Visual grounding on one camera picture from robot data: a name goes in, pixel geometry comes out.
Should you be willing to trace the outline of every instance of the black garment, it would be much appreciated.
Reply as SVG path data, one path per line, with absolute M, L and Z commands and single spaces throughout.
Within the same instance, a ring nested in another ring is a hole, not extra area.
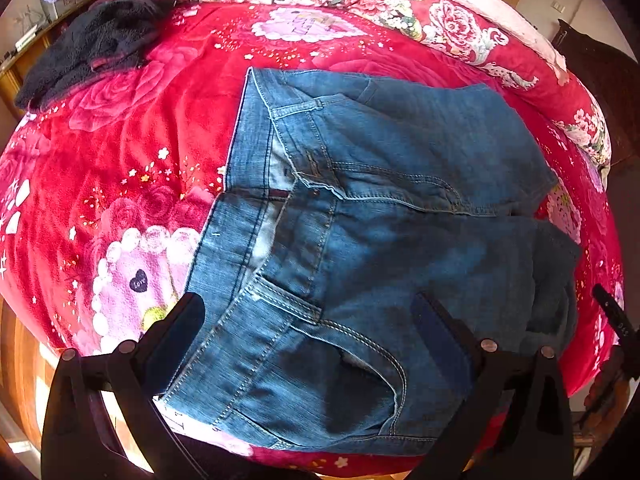
M 15 97 L 23 110 L 45 110 L 70 88 L 144 63 L 142 47 L 176 0 L 99 0 L 78 16 L 29 70 Z

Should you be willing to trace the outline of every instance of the floral quilt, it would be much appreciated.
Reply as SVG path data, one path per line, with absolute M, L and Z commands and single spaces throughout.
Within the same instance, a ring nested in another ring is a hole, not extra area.
M 335 7 L 397 30 L 475 66 L 533 104 L 591 157 L 606 183 L 611 158 L 609 133 L 600 106 L 589 91 L 572 74 L 558 81 L 554 69 L 530 48 L 454 0 L 196 1 Z
M 113 351 L 174 306 L 224 191 L 244 75 L 255 66 L 361 72 L 438 88 L 484 83 L 500 93 L 558 175 L 538 216 L 584 250 L 575 273 L 577 333 L 560 361 L 569 393 L 606 359 L 614 334 L 590 291 L 602 283 L 622 304 L 623 282 L 602 181 L 519 87 L 341 9 L 177 7 L 146 56 L 140 68 L 27 114 L 0 156 L 0 294 L 51 349 Z M 256 449 L 180 413 L 164 415 L 175 431 L 253 460 L 332 476 L 401 472 L 419 460 Z

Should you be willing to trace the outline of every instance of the bolt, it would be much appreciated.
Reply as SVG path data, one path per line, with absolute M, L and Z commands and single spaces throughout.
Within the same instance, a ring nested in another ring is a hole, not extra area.
M 136 342 L 131 340 L 123 341 L 118 345 L 118 352 L 120 352 L 121 354 L 130 354 L 135 349 L 136 349 Z
M 71 361 L 76 357 L 76 351 L 73 348 L 67 348 L 64 352 L 62 352 L 62 360 L 63 361 Z
M 543 346 L 540 353 L 547 359 L 553 359 L 556 356 L 556 351 L 551 346 Z
M 482 339 L 480 342 L 480 348 L 485 352 L 489 352 L 489 354 L 494 353 L 498 349 L 498 343 L 493 339 Z

